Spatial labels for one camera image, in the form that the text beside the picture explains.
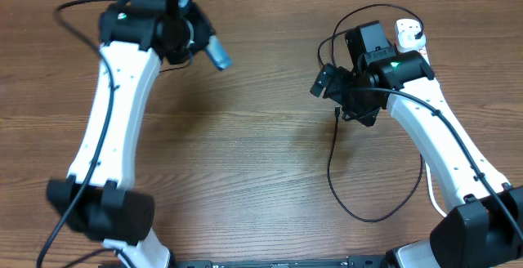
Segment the Samsung Galaxy smartphone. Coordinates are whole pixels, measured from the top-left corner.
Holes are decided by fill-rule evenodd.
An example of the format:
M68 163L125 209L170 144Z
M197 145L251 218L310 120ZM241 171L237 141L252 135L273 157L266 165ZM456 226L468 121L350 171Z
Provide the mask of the Samsung Galaxy smartphone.
M204 50L218 70L228 69L232 65L232 60L229 54L221 45L221 42L216 35L213 35L209 38L208 45L204 48Z

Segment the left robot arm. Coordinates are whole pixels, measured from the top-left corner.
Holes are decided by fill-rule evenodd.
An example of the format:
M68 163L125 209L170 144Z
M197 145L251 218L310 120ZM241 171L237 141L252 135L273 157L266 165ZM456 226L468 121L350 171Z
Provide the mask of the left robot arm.
M154 200L134 190L145 106L163 62L184 69L204 51L219 70L231 59L194 0L107 0L98 81L82 144L67 177L47 183L48 202L68 226L113 252L124 267L174 267L153 230Z

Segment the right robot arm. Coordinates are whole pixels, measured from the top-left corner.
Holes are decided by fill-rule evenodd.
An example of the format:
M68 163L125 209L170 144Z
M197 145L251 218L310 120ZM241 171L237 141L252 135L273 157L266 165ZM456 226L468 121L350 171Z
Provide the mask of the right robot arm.
M372 267L492 267L522 256L522 190L477 149L454 116L430 66L422 25L400 19L388 41L373 21L347 30L352 69L326 64L311 93L337 103L340 119L367 127L387 111L409 134L445 201L427 239L382 257L351 257Z

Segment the white charger plug adapter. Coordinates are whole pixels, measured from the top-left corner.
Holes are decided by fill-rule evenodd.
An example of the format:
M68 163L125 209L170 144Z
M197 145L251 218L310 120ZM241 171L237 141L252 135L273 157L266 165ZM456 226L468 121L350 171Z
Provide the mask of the white charger plug adapter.
M396 36L396 46L399 52L419 51L426 45L426 36L416 38L415 32L404 31Z

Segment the white power strip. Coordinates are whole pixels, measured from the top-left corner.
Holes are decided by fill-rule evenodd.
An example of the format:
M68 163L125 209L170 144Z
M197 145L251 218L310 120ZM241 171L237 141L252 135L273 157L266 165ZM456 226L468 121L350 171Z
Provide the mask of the white power strip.
M421 31L421 25L414 19L400 19L395 24L396 48L400 53L408 51L418 51L424 60L430 64L427 54L427 38L423 35L416 39L416 35Z

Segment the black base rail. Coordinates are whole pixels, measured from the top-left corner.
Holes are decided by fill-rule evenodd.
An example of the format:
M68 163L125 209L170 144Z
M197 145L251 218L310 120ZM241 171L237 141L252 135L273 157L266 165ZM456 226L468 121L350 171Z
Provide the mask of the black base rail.
M339 259L273 261L178 261L176 268L386 268L386 258L379 255L349 256Z

